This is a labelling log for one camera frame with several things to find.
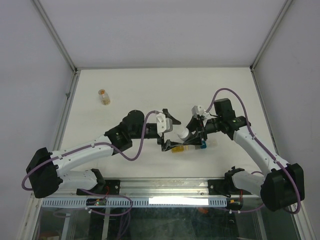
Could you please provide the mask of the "weekly pill organizer strip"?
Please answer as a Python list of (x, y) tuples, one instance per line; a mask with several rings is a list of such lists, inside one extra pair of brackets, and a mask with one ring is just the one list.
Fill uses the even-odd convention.
[(214, 140), (206, 141), (203, 145), (180, 145), (172, 148), (170, 151), (172, 153), (181, 153), (186, 151), (197, 151), (197, 150), (206, 150), (209, 148), (214, 148), (218, 145), (218, 142)]

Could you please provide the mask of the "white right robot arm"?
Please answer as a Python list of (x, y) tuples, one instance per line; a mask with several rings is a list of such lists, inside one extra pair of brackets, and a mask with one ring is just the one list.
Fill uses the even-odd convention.
[(209, 134), (221, 132), (238, 144), (260, 170), (260, 175), (256, 175), (241, 167), (232, 167), (224, 174), (223, 182), (216, 186), (216, 192), (229, 198), (232, 194), (247, 191), (259, 196), (272, 212), (293, 204), (297, 205), (298, 211), (305, 199), (302, 167), (271, 152), (257, 138), (247, 117), (236, 116), (228, 98), (216, 100), (213, 105), (214, 116), (200, 105), (192, 108), (192, 118), (186, 127), (190, 135), (182, 138), (183, 143), (201, 146)]

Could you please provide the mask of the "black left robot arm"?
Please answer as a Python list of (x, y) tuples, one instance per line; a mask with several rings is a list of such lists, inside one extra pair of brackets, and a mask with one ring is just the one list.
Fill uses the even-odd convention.
[(26, 191), (32, 191), (38, 199), (62, 189), (100, 194), (106, 182), (98, 169), (74, 169), (114, 155), (133, 162), (141, 155), (145, 139), (156, 139), (163, 152), (176, 147), (200, 147), (204, 144), (203, 137), (196, 130), (182, 126), (166, 108), (147, 114), (132, 110), (117, 126), (90, 142), (64, 150), (38, 149), (26, 168), (21, 186)]

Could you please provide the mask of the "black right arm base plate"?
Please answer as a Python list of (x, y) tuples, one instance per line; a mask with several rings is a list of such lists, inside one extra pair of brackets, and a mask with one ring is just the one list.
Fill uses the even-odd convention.
[(232, 195), (240, 195), (241, 193), (244, 196), (252, 195), (250, 192), (246, 190), (240, 190), (231, 186), (226, 180), (222, 178), (218, 179), (209, 179), (207, 181), (208, 194), (210, 196), (222, 195), (230, 198)]

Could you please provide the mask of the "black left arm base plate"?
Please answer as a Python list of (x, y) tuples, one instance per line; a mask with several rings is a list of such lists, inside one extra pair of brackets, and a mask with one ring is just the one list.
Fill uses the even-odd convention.
[(94, 186), (92, 189), (89, 190), (83, 190), (83, 189), (77, 189), (76, 195), (77, 196), (88, 196), (90, 192), (94, 194), (95, 196), (98, 195), (119, 195), (120, 194), (120, 188), (121, 188), (121, 181), (119, 179), (105, 179), (104, 184), (98, 183), (96, 186)]

